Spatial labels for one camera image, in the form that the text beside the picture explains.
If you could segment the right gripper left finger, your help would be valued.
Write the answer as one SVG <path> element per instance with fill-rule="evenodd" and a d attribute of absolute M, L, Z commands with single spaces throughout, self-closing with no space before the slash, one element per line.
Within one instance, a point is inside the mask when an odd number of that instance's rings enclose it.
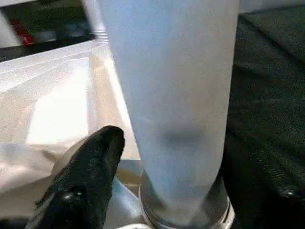
<path fill-rule="evenodd" d="M 123 130 L 113 125 L 89 136 L 37 202 L 28 227 L 103 228 L 124 145 Z"/>

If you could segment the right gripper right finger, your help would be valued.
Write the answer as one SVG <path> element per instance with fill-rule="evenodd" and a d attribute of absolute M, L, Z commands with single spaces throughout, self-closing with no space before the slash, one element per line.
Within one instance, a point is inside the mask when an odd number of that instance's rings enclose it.
<path fill-rule="evenodd" d="M 244 229 L 303 229 L 305 175 L 250 137 L 226 134 L 226 189 Z"/>

